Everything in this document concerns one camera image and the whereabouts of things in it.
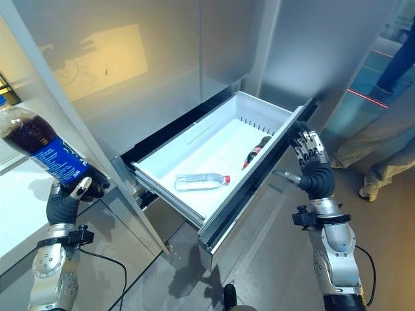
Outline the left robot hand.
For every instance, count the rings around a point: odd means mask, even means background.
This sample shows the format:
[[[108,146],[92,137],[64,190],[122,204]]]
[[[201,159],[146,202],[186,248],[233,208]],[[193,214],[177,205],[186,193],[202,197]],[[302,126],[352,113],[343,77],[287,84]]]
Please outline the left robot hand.
[[[80,202],[90,202],[94,198],[103,197],[109,186],[110,180],[106,176],[96,177],[95,179],[86,176],[73,189],[64,187],[62,183],[54,180],[46,206],[46,217],[49,225],[75,225]]]

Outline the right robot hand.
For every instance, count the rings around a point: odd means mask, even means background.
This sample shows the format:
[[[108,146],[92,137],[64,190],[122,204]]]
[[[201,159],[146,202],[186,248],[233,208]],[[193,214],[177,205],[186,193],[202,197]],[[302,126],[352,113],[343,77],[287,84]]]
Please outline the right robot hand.
[[[306,192],[311,200],[332,196],[335,178],[326,148],[317,132],[306,122],[296,121],[288,129],[287,135],[302,175],[281,170],[275,170],[274,173]]]

